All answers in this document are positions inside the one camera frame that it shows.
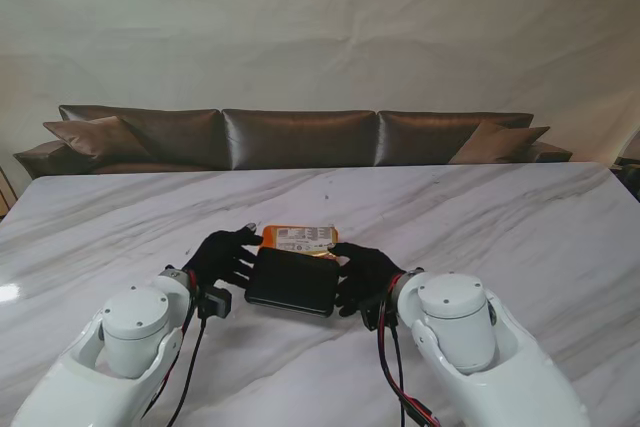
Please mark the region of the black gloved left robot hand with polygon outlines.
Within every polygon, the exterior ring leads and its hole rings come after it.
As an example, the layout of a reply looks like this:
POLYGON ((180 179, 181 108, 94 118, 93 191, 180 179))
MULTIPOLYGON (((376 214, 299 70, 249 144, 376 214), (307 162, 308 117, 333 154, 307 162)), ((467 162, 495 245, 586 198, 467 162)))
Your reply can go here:
POLYGON ((201 243, 182 270, 201 288, 223 281, 246 289, 257 260, 251 248, 259 247, 262 241, 254 223, 236 231, 213 232, 201 243))

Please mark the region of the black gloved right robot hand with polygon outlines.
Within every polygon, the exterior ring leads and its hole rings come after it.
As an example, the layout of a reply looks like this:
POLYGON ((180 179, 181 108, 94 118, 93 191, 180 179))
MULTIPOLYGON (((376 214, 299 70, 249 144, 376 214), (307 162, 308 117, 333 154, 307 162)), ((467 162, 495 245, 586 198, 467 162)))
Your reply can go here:
POLYGON ((339 316, 346 318, 360 313, 363 323, 372 330, 391 281, 405 271, 378 249, 344 242, 335 244, 329 252, 347 259, 339 269, 336 290, 339 316))

